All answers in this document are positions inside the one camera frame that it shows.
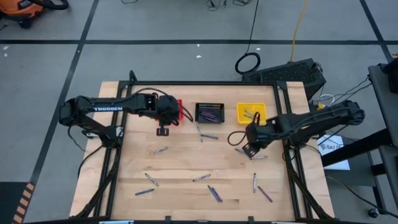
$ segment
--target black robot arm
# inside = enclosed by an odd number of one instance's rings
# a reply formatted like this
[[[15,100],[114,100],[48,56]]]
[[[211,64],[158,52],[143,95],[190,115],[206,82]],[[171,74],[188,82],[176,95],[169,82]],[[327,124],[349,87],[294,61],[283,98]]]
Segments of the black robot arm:
[[[365,118],[357,103],[346,100],[333,106],[305,114],[282,114],[259,125],[259,114],[246,127],[248,143],[243,151],[249,157],[265,149],[272,141],[285,139],[290,146],[297,147],[308,142],[311,136],[325,132],[337,125],[359,125]]]
[[[158,96],[156,93],[134,93],[127,98],[88,98],[78,96],[66,101],[60,107],[59,123],[68,127],[79,126],[85,131],[96,134],[103,146],[114,147],[118,143],[116,128],[103,126],[87,116],[90,112],[126,111],[138,116],[159,120],[158,136],[168,136],[165,125],[179,125],[179,104],[170,95]]]

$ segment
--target wooden table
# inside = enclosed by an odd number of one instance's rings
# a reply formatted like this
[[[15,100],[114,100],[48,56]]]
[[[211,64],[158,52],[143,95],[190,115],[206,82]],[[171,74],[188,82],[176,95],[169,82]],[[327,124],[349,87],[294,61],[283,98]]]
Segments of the wooden table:
[[[99,97],[114,97],[117,82],[103,82]],[[133,92],[147,86],[135,86]],[[267,159],[250,161],[234,150],[226,138],[232,131],[243,131],[246,125],[236,120],[237,102],[263,102],[268,118],[277,115],[274,92],[271,86],[150,86],[165,91],[177,99],[194,116],[195,103],[224,103],[223,124],[200,124],[203,134],[220,137],[219,140],[204,138],[200,142],[197,124],[186,118],[180,126],[170,127],[170,136],[155,134],[158,123],[153,119],[129,114],[124,134],[123,151],[119,166],[118,182],[114,198],[112,219],[164,220],[227,220],[245,221],[253,216],[255,221],[292,221],[294,213],[285,162],[282,160],[282,143],[274,141],[257,156]],[[288,83],[290,104],[294,113],[308,112],[308,104],[302,83]],[[95,113],[94,118],[103,125],[111,123],[112,113]],[[238,142],[236,134],[231,142]],[[315,140],[309,145],[317,147]],[[100,145],[100,140],[90,139],[86,156]],[[159,154],[156,149],[168,146]],[[81,169],[70,215],[77,214],[98,188],[105,150],[89,158]],[[301,150],[303,168],[309,191],[331,216],[334,216],[320,156],[314,150]],[[273,199],[270,203],[257,190],[253,193],[253,173],[257,184]],[[148,173],[159,183],[155,187],[144,175]],[[211,173],[211,177],[199,182],[192,179]],[[207,185],[213,186],[224,200],[218,203]],[[135,196],[141,190],[155,191]],[[305,217],[299,189],[300,213]],[[101,214],[104,214],[106,198],[103,196]]]

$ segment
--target marker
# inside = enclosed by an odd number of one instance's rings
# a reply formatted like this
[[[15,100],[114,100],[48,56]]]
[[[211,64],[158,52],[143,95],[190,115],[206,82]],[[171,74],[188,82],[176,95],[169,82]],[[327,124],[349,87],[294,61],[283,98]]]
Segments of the marker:
[[[253,175],[253,193],[256,193],[257,178],[256,173]]]
[[[211,139],[216,139],[216,140],[218,140],[218,137],[217,137],[217,136],[210,136],[210,135],[207,135],[207,134],[202,134],[201,136],[202,136],[202,137],[205,137],[205,138],[211,138]]]
[[[154,183],[154,185],[155,185],[156,187],[159,186],[159,184],[156,182],[156,180],[154,180],[150,175],[148,175],[148,174],[145,173],[145,176],[148,177],[148,179],[149,179],[152,183]]]
[[[247,113],[248,115],[250,115],[250,116],[254,116],[254,114],[252,114],[250,111],[248,111],[248,110],[244,110],[244,112],[245,113]]]
[[[162,152],[162,151],[164,151],[164,150],[166,150],[166,149],[168,149],[169,147],[164,147],[163,149],[159,149],[159,150],[156,150],[156,151],[154,151],[154,154],[158,154],[158,153],[160,153],[160,152]]]
[[[265,159],[265,158],[268,158],[268,156],[253,157],[253,158],[250,158],[250,160],[258,160],[258,159]]]
[[[214,116],[212,114],[209,114],[209,113],[206,113],[206,112],[200,112],[200,115],[209,117],[211,119],[215,119],[216,118],[216,116]]]
[[[246,154],[246,153],[244,153],[244,151],[242,150],[242,149],[235,149],[237,152],[240,152],[240,153],[243,153],[243,154]]]
[[[266,196],[266,198],[267,198],[270,202],[272,202],[272,199],[270,198],[270,196],[268,196],[267,193],[266,193],[260,186],[258,186],[258,187],[259,187],[261,193],[262,193],[264,196]]]
[[[203,180],[204,178],[206,178],[206,177],[209,177],[211,174],[206,174],[206,175],[204,175],[204,176],[201,176],[201,177],[198,177],[198,178],[196,178],[196,179],[193,179],[192,181],[193,182],[196,182],[196,181],[198,181],[198,180]]]
[[[220,202],[220,200],[218,200],[218,197],[217,197],[217,195],[215,194],[214,190],[213,190],[209,185],[207,185],[207,187],[209,188],[209,191],[210,191],[211,194],[214,196],[214,198],[217,200],[217,202]]]
[[[144,190],[142,192],[135,193],[135,195],[138,196],[138,195],[146,194],[146,193],[149,193],[149,192],[153,192],[154,190],[155,189]]]
[[[214,187],[211,187],[211,189],[213,190],[214,194],[216,195],[218,201],[219,201],[219,202],[223,202],[223,199],[221,199],[221,197],[218,195],[216,189],[214,189]]]
[[[198,128],[198,133],[199,133],[200,142],[203,142],[203,138],[201,137],[201,132],[200,132],[199,126],[197,126],[197,128]]]

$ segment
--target yellow tray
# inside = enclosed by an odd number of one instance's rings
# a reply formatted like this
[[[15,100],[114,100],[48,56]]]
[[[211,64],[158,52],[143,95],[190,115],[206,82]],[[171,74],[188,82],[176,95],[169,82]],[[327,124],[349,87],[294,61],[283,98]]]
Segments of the yellow tray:
[[[256,112],[259,112],[260,113],[260,124],[261,125],[266,124],[267,111],[266,111],[266,105],[264,103],[238,103],[236,105],[236,112],[238,114],[238,123],[239,124],[250,124],[253,121],[253,119],[245,117],[244,110],[248,110],[253,115]]]

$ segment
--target black metal frame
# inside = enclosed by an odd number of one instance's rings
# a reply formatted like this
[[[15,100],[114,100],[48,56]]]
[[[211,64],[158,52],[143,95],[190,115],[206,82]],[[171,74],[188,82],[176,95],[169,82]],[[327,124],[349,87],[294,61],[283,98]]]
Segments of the black metal frame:
[[[127,87],[127,92],[126,96],[131,94],[132,88],[134,85],[235,85],[235,86],[248,86],[248,85],[261,85],[261,86],[272,86],[274,90],[274,96],[275,96],[275,102],[276,102],[276,108],[277,108],[277,114],[282,114],[282,105],[280,102],[280,96],[279,96],[279,91],[278,89],[281,88],[284,94],[284,100],[285,100],[285,105],[286,105],[286,111],[288,113],[292,112],[292,108],[290,105],[290,99],[289,99],[289,93],[287,91],[287,85],[286,82],[275,82],[275,83],[256,83],[256,82],[153,82],[153,81],[137,81],[137,78],[135,77],[134,73],[130,73],[130,79],[129,81],[119,81],[118,85],[118,92],[117,92],[117,97],[121,97],[123,90]],[[113,118],[111,125],[116,127],[117,123],[117,118],[118,118],[118,112],[115,111],[113,113]],[[122,116],[122,121],[121,121],[121,127],[125,129],[126,127],[126,121],[127,121],[127,113],[123,112]],[[296,165],[297,165],[297,170],[298,173],[294,171],[294,167],[292,165],[292,160],[290,157],[290,150],[291,148],[289,147],[286,142],[282,142],[283,148],[284,148],[284,154],[285,154],[285,161],[286,161],[286,166],[287,166],[287,172],[288,172],[288,180],[289,180],[289,187],[290,187],[290,196],[292,198],[292,206],[294,210],[294,217],[296,222],[302,222],[306,221],[306,223],[348,223],[348,222],[341,222],[339,220],[333,219],[332,217],[328,216],[322,209],[321,207],[317,204],[316,200],[312,197],[311,193],[307,190],[307,186],[305,183],[305,176],[304,176],[304,169],[303,169],[303,164],[301,160],[301,155],[299,150],[295,150],[295,160],[296,160]],[[112,214],[112,208],[113,208],[113,201],[114,201],[114,194],[116,190],[116,181],[118,178],[118,169],[119,169],[119,163],[120,163],[120,158],[121,158],[121,150],[123,148],[123,138],[121,138],[121,143],[120,145],[115,148],[116,153],[114,156],[114,164],[112,170],[112,174],[108,173],[108,168],[109,168],[109,162],[111,159],[111,151],[113,150],[112,148],[107,148],[106,149],[106,154],[104,157],[104,162],[103,162],[103,167],[101,171],[101,179],[99,182],[99,185],[101,186],[102,189],[106,187],[107,180],[108,183],[110,183],[109,187],[109,196],[108,196],[108,201],[106,203],[106,213],[104,217],[108,217],[108,220],[111,219],[111,214]],[[300,215],[300,207],[299,207],[299,200],[297,197],[297,191],[296,191],[296,185],[299,187],[299,189],[302,191],[303,195],[303,202],[305,205],[305,213],[306,216],[305,218],[301,217]],[[103,191],[96,192],[96,195],[101,195],[101,197],[98,199],[97,203],[95,204],[95,210],[94,210],[94,217],[98,217],[100,214],[101,210],[101,204],[102,204],[102,194]],[[312,217],[312,206],[315,205],[316,207],[313,208],[315,212],[317,212],[317,215],[321,219],[313,219]],[[171,223],[171,217],[166,216],[165,220],[135,220],[134,223]],[[192,221],[178,221],[178,223],[192,223]],[[211,222],[208,221],[207,223],[270,223],[270,222],[255,222],[253,217],[248,217],[248,221],[246,222]]]

